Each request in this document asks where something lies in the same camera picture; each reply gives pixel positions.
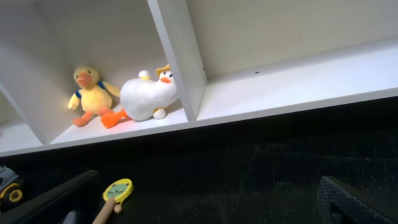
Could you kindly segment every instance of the toy vehicle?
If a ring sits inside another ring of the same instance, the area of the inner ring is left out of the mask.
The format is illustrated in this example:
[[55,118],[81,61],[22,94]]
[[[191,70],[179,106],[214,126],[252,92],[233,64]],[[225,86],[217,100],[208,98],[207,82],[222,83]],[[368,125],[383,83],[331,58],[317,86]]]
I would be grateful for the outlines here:
[[7,167],[0,167],[0,202],[12,207],[22,200],[22,180]]

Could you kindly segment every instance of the yellow duck plush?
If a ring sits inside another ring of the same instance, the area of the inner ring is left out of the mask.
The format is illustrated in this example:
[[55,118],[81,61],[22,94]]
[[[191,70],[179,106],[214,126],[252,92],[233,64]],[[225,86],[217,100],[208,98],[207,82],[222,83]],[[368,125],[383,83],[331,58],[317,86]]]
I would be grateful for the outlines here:
[[73,124],[82,127],[86,125],[94,114],[102,116],[106,113],[113,112],[111,110],[112,98],[106,90],[112,95],[119,97],[120,89],[107,82],[100,82],[100,76],[94,68],[82,67],[76,69],[73,77],[76,83],[81,87],[70,98],[68,108],[75,110],[79,106],[81,99],[81,107],[84,115],[81,118],[73,120]]

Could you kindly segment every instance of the duck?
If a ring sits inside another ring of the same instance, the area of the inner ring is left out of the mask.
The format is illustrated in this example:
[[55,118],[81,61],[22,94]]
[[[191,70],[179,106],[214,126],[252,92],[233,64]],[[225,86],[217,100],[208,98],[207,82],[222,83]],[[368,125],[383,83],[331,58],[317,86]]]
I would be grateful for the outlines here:
[[122,118],[130,117],[134,121],[144,121],[151,117],[166,117],[164,108],[177,99],[177,87],[170,65],[158,68],[157,82],[150,79],[147,70],[139,72],[138,78],[127,81],[120,91],[120,102],[123,109],[117,113],[107,113],[101,122],[105,128],[115,126]]
[[120,96],[120,89],[107,82],[100,81],[98,71],[90,67],[81,67],[75,70],[73,78],[80,89],[70,98],[68,108],[75,110],[81,100],[81,107],[85,112],[81,118],[73,120],[73,124],[82,127],[88,124],[94,115],[102,116],[113,112],[111,109],[112,98],[107,90],[114,96]]

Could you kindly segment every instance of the white round body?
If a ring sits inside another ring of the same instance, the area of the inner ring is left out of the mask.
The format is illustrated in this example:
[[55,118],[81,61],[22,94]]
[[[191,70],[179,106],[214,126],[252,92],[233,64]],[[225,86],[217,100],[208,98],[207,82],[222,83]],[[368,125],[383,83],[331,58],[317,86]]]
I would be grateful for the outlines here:
[[174,83],[135,78],[120,91],[120,102],[127,115],[135,121],[150,118],[157,108],[166,108],[177,99]]

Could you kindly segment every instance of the orange beak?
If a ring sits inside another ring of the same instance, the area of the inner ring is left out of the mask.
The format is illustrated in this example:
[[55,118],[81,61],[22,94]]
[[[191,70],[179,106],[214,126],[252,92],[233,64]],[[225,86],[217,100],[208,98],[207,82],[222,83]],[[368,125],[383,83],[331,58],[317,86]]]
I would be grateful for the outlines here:
[[163,77],[163,78],[161,78],[160,79],[162,82],[164,82],[164,83],[170,83],[170,82],[172,82],[169,78],[166,78],[166,77]]
[[91,76],[87,73],[79,74],[79,76],[77,77],[77,80],[76,80],[77,84],[83,85],[83,86],[89,85],[91,83],[91,81],[92,81]]

